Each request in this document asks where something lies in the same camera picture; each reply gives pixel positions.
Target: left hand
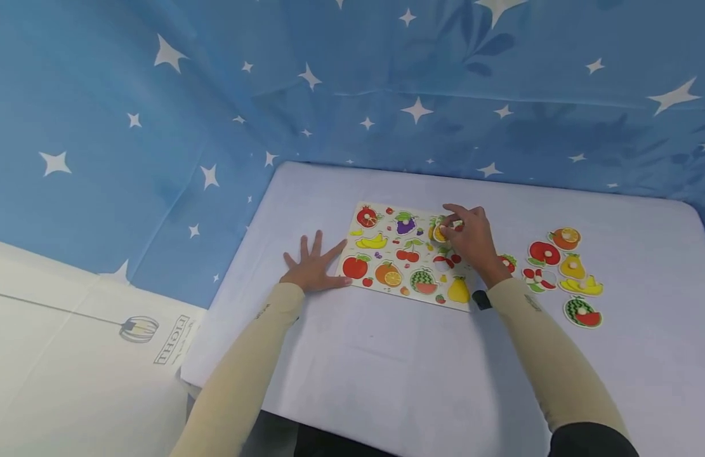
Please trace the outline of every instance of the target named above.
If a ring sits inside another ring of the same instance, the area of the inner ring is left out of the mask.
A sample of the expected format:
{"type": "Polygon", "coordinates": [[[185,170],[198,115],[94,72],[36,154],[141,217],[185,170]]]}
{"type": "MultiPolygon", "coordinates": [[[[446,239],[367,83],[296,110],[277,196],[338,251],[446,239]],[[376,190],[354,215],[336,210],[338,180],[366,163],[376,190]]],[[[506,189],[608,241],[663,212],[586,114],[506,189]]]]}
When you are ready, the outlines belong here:
{"type": "Polygon", "coordinates": [[[301,242],[302,258],[296,263],[288,252],[284,252],[284,260],[289,266],[286,273],[279,282],[290,282],[296,284],[304,293],[317,292],[319,290],[344,288],[352,284],[352,279],[346,276],[329,276],[327,267],[339,255],[347,245],[347,240],[342,240],[339,244],[330,249],[327,254],[322,255],[322,231],[318,230],[314,237],[314,245],[311,252],[307,245],[307,237],[304,235],[301,242]]]}

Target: hand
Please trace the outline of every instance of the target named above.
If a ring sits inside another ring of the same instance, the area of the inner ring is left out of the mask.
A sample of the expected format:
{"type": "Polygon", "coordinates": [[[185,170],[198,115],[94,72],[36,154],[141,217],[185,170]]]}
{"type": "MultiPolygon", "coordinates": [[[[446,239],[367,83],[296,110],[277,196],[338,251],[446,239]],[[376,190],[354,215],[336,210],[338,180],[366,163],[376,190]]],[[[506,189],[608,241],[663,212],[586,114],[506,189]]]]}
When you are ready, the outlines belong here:
{"type": "Polygon", "coordinates": [[[345,248],[347,240],[342,240],[339,244],[330,249],[327,254],[322,253],[322,231],[318,230],[314,237],[314,245],[309,252],[307,246],[307,237],[302,237],[302,259],[296,263],[291,258],[288,252],[284,252],[284,260],[289,266],[289,272],[286,273],[279,282],[290,282],[296,284],[305,293],[317,292],[318,290],[343,288],[352,284],[352,279],[346,276],[329,276],[327,275],[327,267],[342,250],[345,248]]]}
{"type": "Polygon", "coordinates": [[[485,208],[477,206],[467,210],[463,206],[447,204],[444,209],[453,211],[453,215],[444,218],[442,233],[449,239],[458,255],[462,256],[477,273],[482,276],[488,288],[511,278],[510,271],[499,259],[492,240],[492,230],[485,213],[485,208]],[[457,232],[453,222],[463,222],[463,230],[457,232]]]}

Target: blue fabric backdrop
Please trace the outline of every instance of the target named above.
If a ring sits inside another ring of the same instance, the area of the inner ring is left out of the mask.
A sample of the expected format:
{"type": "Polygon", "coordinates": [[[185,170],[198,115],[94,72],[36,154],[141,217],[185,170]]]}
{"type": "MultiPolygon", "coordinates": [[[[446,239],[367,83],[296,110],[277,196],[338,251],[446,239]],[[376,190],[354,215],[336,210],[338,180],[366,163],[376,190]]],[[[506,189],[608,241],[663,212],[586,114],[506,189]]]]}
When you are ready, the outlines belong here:
{"type": "Polygon", "coordinates": [[[285,160],[705,224],[705,0],[0,0],[1,241],[208,307],[285,160]]]}

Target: beige arm sleeve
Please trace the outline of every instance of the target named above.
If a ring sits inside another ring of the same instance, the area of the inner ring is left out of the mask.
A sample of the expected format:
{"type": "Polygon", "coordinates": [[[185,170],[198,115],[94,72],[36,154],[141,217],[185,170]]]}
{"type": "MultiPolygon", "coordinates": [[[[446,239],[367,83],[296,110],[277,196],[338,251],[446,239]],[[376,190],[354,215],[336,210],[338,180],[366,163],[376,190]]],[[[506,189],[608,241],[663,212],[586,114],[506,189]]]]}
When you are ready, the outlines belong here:
{"type": "Polygon", "coordinates": [[[628,438],[606,386],[525,283],[506,279],[487,296],[510,332],[550,432],[569,423],[593,422],[628,438]]]}
{"type": "Polygon", "coordinates": [[[276,284],[198,396],[171,457],[236,457],[251,433],[304,292],[276,284]]]}

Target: banana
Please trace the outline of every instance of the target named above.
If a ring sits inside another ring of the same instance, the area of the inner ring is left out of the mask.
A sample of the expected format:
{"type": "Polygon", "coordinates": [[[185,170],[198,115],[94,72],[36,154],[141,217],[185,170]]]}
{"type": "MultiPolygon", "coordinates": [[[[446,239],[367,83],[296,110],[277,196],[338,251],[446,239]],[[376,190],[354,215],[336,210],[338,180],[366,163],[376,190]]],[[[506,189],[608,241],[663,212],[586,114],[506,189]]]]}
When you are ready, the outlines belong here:
{"type": "Polygon", "coordinates": [[[388,239],[383,236],[382,232],[378,232],[378,234],[371,239],[359,239],[355,243],[360,249],[383,249],[387,244],[388,239]]]}

